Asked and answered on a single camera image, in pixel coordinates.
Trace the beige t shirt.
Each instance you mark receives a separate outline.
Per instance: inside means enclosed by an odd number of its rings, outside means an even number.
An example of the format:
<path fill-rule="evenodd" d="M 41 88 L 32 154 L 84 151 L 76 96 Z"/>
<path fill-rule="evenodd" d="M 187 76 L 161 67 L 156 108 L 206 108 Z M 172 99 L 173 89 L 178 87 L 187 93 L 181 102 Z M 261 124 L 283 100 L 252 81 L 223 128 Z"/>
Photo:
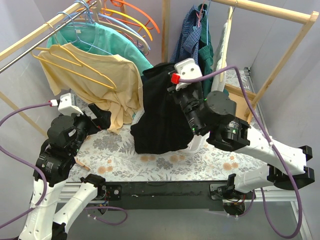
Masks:
<path fill-rule="evenodd" d="M 143 107 L 143 83 L 132 61 L 118 54 L 88 53 L 71 43 L 38 51 L 36 59 L 53 94 L 72 90 L 86 103 L 110 111 L 110 132 L 119 133 Z"/>

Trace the black t shirt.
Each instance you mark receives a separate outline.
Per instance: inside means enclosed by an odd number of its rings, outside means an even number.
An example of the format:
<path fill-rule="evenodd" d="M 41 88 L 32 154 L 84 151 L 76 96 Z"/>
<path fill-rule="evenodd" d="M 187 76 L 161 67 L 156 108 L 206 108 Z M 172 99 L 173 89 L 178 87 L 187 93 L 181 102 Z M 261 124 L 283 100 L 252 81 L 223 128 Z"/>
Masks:
<path fill-rule="evenodd" d="M 138 154 L 164 154 L 183 150 L 194 134 L 179 104 L 168 92 L 172 86 L 170 72 L 174 63 L 159 63 L 143 71 L 143 110 L 130 127 L 134 149 Z"/>

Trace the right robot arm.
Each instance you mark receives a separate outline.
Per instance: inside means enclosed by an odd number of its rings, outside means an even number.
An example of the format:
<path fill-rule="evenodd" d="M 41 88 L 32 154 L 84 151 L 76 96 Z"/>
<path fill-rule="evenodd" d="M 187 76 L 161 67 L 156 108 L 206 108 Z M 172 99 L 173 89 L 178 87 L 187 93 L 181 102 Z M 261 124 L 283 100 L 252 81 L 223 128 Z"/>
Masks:
<path fill-rule="evenodd" d="M 301 189 L 315 182 L 315 171 L 307 167 L 307 161 L 313 157 L 311 147 L 294 148 L 273 142 L 292 174 L 291 181 L 268 140 L 247 121 L 236 117 L 236 102 L 223 92 L 213 91 L 204 97 L 198 82 L 181 89 L 173 85 L 167 91 L 180 105 L 194 135 L 208 134 L 206 141 L 217 149 L 266 163 L 255 170 L 230 174 L 225 185 L 213 190 L 220 198 L 237 199 L 252 190 L 269 186 L 293 190 L 293 183 Z"/>

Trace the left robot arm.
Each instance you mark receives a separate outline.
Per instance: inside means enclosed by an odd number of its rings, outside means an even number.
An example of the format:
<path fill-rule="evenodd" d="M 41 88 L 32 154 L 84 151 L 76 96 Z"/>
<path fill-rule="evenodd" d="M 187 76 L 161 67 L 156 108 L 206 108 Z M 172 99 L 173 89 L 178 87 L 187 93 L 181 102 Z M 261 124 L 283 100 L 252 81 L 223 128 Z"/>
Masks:
<path fill-rule="evenodd" d="M 83 142 L 89 135 L 94 135 L 111 126 L 111 112 L 89 104 L 94 113 L 91 118 L 85 112 L 72 113 L 70 116 L 60 114 L 54 118 L 47 131 L 48 138 L 42 144 L 36 161 L 44 174 L 34 172 L 33 193 L 20 240 L 65 240 L 70 226 L 88 205 L 95 199 L 105 199 L 107 195 L 106 180 L 98 175 L 89 174 L 81 178 L 81 185 L 63 209 L 56 212 L 62 189 L 64 188 L 75 157 Z"/>

